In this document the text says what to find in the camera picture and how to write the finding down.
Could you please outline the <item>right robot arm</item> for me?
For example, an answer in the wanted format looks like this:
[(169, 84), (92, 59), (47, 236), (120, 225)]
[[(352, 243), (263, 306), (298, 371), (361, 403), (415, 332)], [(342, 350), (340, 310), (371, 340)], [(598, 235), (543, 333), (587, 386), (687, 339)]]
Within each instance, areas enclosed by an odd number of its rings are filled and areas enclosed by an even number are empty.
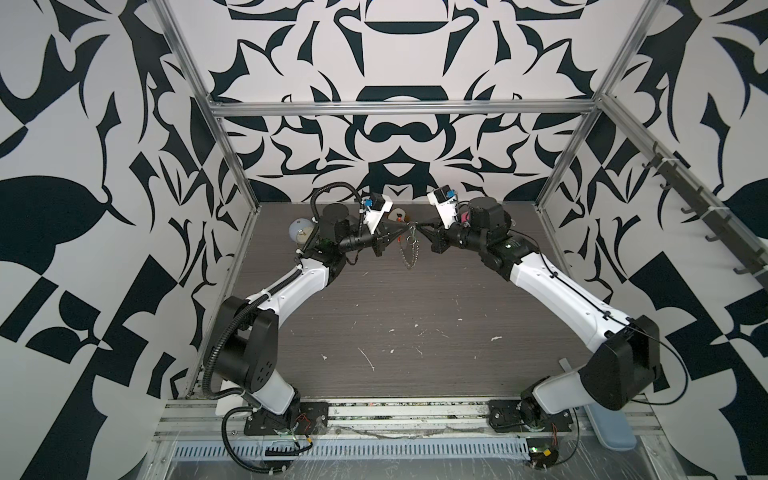
[(513, 229), (511, 216), (495, 199), (460, 202), (452, 189), (442, 188), (430, 192), (428, 201), (438, 217), (417, 228), (433, 252), (456, 247), (477, 253), (487, 268), (547, 307), (592, 354), (581, 367), (522, 393), (524, 425), (540, 429), (548, 418), (590, 404), (618, 411), (658, 379), (661, 343), (654, 321), (632, 318), (584, 289), (532, 237)]

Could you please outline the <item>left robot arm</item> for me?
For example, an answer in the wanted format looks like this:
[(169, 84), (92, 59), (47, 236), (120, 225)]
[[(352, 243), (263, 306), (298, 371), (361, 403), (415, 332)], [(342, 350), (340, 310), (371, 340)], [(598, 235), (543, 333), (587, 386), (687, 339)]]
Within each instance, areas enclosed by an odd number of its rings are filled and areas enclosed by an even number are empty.
[(280, 279), (245, 299), (232, 296), (221, 305), (207, 347), (201, 389), (205, 398), (239, 396), (247, 404), (283, 415), (298, 394), (277, 371), (282, 324), (304, 302), (328, 287), (351, 263), (350, 253), (372, 249), (380, 255), (407, 225), (388, 220), (393, 201), (373, 194), (356, 215), (334, 203), (290, 227), (297, 244), (295, 266)]

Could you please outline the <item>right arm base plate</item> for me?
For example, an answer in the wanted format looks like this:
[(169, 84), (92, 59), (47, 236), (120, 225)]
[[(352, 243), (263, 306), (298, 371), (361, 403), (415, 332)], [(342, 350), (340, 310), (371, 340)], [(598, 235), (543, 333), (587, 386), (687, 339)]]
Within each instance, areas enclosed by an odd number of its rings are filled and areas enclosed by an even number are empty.
[(487, 402), (488, 425), (496, 433), (571, 432), (574, 415), (568, 411), (547, 414), (520, 399), (492, 399)]

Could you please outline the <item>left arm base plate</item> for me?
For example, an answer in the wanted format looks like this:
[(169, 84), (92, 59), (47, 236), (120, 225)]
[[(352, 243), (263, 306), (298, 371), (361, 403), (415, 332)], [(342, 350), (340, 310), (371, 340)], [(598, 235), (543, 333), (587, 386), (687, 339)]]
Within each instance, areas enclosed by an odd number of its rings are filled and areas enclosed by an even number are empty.
[(327, 428), (329, 407), (328, 402), (294, 401), (281, 415), (261, 408), (247, 417), (244, 434), (266, 436), (285, 433), (306, 436), (321, 433)]

